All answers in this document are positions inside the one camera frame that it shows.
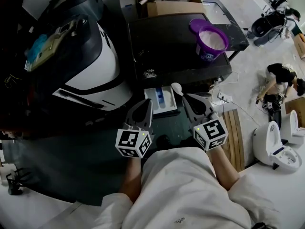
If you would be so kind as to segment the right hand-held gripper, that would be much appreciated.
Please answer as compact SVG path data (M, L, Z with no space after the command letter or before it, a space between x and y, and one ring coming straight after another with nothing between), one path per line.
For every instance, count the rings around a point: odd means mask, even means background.
M199 99L186 94L182 97L183 106L187 117L190 120L193 138L200 145L204 152L222 146L228 138L228 130L224 119L214 112L211 103L201 96ZM208 116L198 117L198 114L207 114Z

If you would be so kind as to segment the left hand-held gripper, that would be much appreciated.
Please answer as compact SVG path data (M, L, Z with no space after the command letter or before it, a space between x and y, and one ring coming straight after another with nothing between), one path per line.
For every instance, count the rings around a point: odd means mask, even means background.
M117 130L115 147L124 157L143 158L153 143L151 128L153 102L144 99L127 113L125 123Z

